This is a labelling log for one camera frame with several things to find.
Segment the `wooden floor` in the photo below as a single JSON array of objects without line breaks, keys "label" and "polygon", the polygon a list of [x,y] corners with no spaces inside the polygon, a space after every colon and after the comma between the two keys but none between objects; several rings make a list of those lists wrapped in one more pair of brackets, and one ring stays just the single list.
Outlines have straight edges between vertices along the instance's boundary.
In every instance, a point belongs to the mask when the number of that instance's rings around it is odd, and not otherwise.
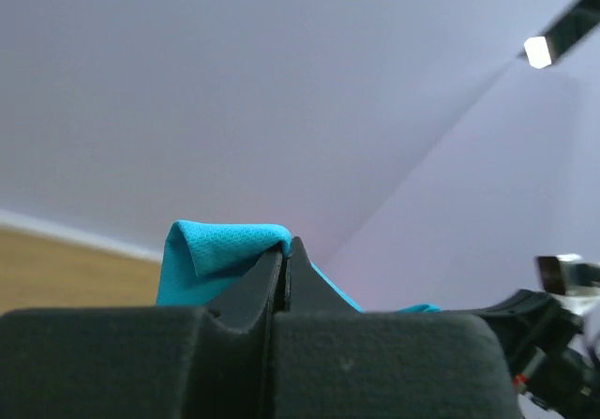
[{"label": "wooden floor", "polygon": [[0,230],[0,314],[22,307],[152,305],[159,265]]}]

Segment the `baseboard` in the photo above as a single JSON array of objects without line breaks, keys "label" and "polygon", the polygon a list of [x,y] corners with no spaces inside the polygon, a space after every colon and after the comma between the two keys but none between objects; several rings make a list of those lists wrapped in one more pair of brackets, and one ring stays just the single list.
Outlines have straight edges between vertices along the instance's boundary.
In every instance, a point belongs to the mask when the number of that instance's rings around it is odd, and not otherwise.
[{"label": "baseboard", "polygon": [[20,215],[0,209],[0,228],[61,241],[81,247],[90,247],[137,260],[161,262],[162,252],[133,246],[98,234],[66,227],[55,222]]}]

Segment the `red component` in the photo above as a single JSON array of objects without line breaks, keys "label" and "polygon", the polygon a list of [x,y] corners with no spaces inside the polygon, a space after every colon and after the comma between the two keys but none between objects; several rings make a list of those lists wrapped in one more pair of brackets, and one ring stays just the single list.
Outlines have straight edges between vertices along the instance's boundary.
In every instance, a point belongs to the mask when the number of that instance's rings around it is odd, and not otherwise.
[{"label": "red component", "polygon": [[526,384],[529,381],[529,377],[526,377],[523,374],[517,374],[516,377],[513,379],[513,384],[515,386],[518,386],[520,384]]}]

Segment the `turquoise cloth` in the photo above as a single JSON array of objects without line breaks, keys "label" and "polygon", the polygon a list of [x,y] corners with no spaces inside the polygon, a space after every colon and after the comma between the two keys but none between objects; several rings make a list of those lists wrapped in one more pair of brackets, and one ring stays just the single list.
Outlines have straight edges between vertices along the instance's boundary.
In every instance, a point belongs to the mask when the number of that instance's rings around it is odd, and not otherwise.
[{"label": "turquoise cloth", "polygon": [[[292,234],[280,225],[222,225],[178,220],[171,226],[158,283],[157,305],[204,305],[229,288],[261,255],[282,244],[287,256]],[[312,264],[321,278],[358,311],[363,309]],[[430,304],[400,311],[440,311]]]}]

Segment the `ceiling light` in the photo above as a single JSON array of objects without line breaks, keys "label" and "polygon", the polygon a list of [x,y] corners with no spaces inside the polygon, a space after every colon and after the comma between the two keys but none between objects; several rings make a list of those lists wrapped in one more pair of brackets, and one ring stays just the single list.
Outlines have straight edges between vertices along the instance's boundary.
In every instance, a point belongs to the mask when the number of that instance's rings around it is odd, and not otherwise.
[{"label": "ceiling light", "polygon": [[550,48],[545,37],[530,37],[525,41],[525,54],[532,67],[541,69],[552,64]]}]

